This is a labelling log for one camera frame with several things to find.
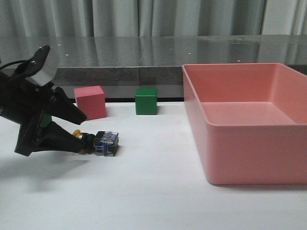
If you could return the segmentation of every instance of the cable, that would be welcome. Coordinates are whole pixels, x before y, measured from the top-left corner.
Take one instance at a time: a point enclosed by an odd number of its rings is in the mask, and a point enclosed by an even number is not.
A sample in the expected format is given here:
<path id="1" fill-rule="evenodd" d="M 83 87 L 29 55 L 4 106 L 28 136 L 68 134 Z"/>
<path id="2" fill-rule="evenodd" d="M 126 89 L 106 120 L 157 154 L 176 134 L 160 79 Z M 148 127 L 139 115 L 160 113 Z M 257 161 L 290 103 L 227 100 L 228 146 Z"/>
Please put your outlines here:
<path id="1" fill-rule="evenodd" d="M 1 66 L 1 67 L 0 67 L 0 70 L 6 68 L 6 67 L 8 67 L 8 66 L 11 66 L 11 65 L 15 65 L 15 64 L 18 64 L 18 63 L 23 63 L 23 62 L 25 62 L 25 61 L 27 61 L 27 60 L 19 60 L 19 61 L 10 62 L 10 63 L 8 63 L 8 64 L 5 64 L 5 65 Z"/>

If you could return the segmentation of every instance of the pink tray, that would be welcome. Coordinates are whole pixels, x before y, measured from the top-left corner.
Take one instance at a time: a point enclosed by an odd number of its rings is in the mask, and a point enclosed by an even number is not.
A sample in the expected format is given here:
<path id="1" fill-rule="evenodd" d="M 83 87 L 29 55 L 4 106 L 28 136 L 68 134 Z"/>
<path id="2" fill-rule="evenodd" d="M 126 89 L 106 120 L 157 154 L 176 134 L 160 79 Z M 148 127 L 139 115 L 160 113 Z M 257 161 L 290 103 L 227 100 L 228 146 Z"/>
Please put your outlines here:
<path id="1" fill-rule="evenodd" d="M 307 76 L 277 63 L 183 66 L 212 184 L 307 184 Z"/>

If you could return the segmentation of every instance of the table surface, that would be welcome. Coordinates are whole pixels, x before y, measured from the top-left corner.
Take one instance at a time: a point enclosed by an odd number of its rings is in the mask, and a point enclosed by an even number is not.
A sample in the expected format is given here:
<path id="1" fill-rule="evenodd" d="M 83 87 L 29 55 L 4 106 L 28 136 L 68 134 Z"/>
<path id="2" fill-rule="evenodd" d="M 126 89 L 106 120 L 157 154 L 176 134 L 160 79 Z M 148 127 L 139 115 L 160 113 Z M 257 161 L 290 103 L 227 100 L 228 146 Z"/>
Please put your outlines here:
<path id="1" fill-rule="evenodd" d="M 14 153 L 19 126 L 0 117 L 0 229 L 306 229 L 307 186 L 206 181 L 184 104 L 107 103 L 108 117 L 69 132 L 119 132 L 115 157 Z"/>

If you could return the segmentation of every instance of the gray countertop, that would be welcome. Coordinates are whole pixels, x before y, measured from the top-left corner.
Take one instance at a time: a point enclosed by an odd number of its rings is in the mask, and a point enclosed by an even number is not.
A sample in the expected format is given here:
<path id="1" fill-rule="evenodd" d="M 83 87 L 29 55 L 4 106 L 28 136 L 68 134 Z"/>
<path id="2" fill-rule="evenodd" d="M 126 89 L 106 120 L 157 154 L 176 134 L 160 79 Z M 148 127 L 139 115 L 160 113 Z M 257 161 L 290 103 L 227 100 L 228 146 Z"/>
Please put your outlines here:
<path id="1" fill-rule="evenodd" d="M 198 37 L 2 37 L 3 63 L 29 59 L 43 45 L 59 57 L 54 78 L 72 89 L 102 85 L 107 98 L 133 98 L 138 87 L 182 97 L 183 64 L 279 62 L 305 72 L 307 35 Z"/>

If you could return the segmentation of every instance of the gray curtain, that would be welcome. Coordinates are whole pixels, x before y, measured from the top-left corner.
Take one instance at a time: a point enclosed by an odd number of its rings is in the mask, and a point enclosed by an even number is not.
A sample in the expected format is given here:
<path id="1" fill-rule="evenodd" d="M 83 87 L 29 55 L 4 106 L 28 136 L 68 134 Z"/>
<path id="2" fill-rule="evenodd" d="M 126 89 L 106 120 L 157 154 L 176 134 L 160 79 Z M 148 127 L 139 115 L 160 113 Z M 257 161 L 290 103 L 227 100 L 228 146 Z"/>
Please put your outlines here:
<path id="1" fill-rule="evenodd" d="M 307 34 L 307 0 L 0 0 L 0 36 Z"/>

